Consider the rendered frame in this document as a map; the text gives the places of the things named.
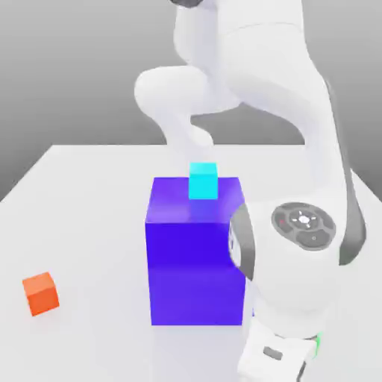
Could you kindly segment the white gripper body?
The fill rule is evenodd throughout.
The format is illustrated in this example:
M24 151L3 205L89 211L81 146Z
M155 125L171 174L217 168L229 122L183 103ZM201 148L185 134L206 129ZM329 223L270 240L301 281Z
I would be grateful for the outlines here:
M251 319L237 371L242 382L302 382L317 354L317 339L283 338Z

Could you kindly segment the small cyan cube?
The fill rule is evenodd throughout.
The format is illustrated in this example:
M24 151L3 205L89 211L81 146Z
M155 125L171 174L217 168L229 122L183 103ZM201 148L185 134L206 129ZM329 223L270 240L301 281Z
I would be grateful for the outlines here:
M191 163L189 199L216 200L218 198L218 172L216 163Z

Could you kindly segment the small orange cube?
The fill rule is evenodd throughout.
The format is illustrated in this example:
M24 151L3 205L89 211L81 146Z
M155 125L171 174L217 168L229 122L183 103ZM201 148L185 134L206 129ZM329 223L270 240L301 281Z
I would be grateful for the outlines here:
M48 272L26 278L22 285L32 316L60 306L56 286Z

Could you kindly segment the large blue box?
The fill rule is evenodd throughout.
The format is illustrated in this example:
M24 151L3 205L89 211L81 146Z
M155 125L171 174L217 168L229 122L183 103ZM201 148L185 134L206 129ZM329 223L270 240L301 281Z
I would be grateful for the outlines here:
M216 200L191 200L188 178L155 178L145 218L151 323L240 326L245 276L228 250L229 220L244 202L238 178Z

